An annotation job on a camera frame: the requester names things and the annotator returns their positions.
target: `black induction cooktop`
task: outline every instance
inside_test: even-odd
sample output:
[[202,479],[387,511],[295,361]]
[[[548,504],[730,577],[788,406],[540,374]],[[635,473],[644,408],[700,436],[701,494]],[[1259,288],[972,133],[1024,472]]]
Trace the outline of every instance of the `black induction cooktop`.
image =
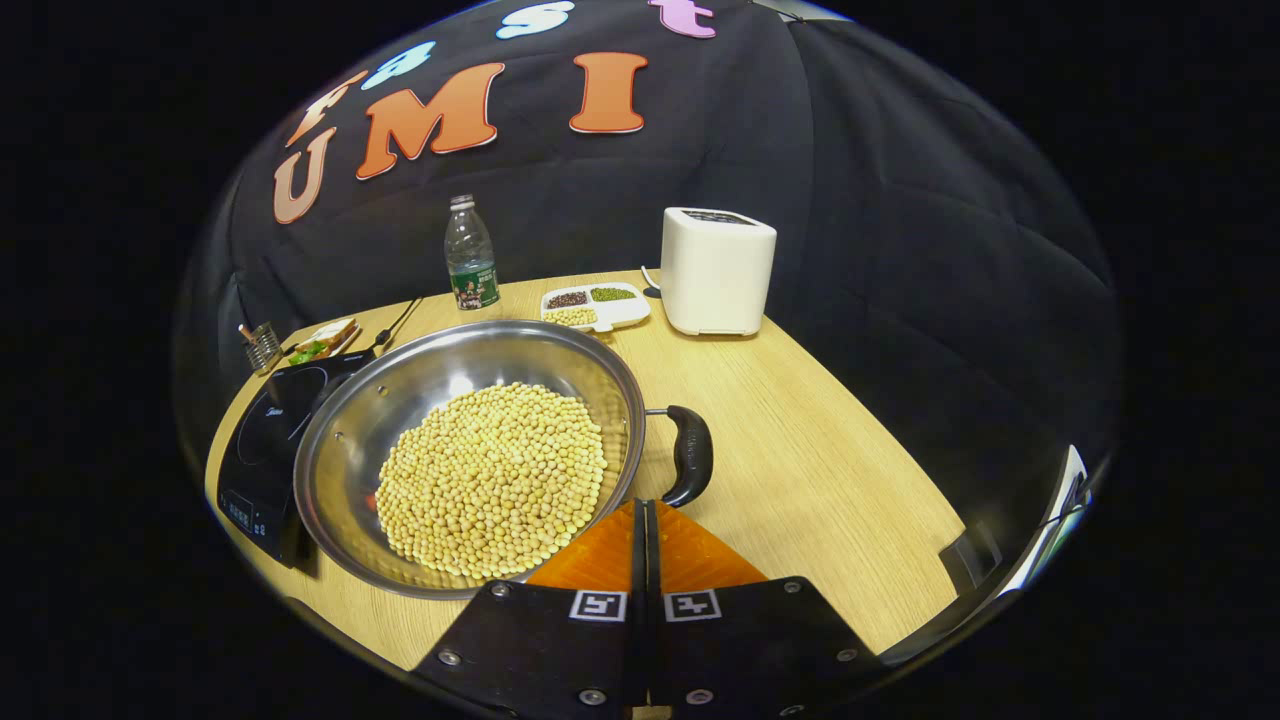
[[321,395],[372,359],[372,350],[365,350],[275,370],[250,401],[223,454],[218,509],[285,568],[294,566],[307,542],[293,505],[293,459],[302,433]]

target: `bottle label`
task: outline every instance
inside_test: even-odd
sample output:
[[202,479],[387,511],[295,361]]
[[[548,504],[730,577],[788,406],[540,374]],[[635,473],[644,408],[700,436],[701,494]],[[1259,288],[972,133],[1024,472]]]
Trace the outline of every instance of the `bottle label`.
[[493,265],[474,273],[456,273],[451,279],[458,310],[479,310],[498,301],[498,273]]

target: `stainless steel pot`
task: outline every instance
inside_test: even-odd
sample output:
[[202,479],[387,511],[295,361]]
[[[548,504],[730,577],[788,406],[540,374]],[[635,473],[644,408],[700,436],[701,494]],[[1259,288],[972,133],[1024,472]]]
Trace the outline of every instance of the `stainless steel pot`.
[[[401,433],[453,397],[512,382],[540,383],[586,404],[609,462],[586,528],[612,512],[626,497],[644,448],[646,411],[635,375],[616,352],[575,329],[532,320],[474,323],[411,341],[321,392],[293,466],[298,511],[316,544],[351,574],[392,592],[439,600],[474,594],[481,580],[396,555],[370,497]],[[677,480],[663,500],[689,502],[710,479],[707,424],[678,406],[648,413],[668,414],[680,425]]]

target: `wooden table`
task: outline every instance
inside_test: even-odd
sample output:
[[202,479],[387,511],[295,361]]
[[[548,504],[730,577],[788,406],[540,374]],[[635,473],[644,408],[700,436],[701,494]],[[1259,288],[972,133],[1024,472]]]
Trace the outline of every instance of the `wooden table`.
[[[428,297],[389,347],[470,322],[536,319],[544,292],[607,281],[645,287],[639,272],[621,272],[503,284],[502,301],[484,310],[460,311],[451,295]],[[648,319],[599,338],[626,360],[649,406],[691,407],[712,429],[714,477],[682,512],[767,577],[809,578],[873,652],[955,600],[938,551],[964,524],[910,455],[831,373],[768,319],[750,338],[689,337],[668,324],[660,301],[649,304]],[[364,329],[348,350],[371,346],[406,306],[357,313]],[[284,345],[314,329],[300,329]],[[214,437],[205,470],[211,509],[223,452],[262,382],[251,377],[244,383]],[[664,418],[649,421],[632,484],[636,496],[659,497],[671,486],[675,432]],[[285,569],[221,512],[214,516],[273,588],[406,670],[466,605],[378,589],[319,551],[314,575]]]

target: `white bread maker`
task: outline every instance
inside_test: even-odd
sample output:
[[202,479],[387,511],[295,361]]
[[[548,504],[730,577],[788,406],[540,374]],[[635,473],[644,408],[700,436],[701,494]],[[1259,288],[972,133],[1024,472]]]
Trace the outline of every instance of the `white bread maker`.
[[754,334],[764,319],[778,232],[724,210],[667,208],[662,306],[685,334]]

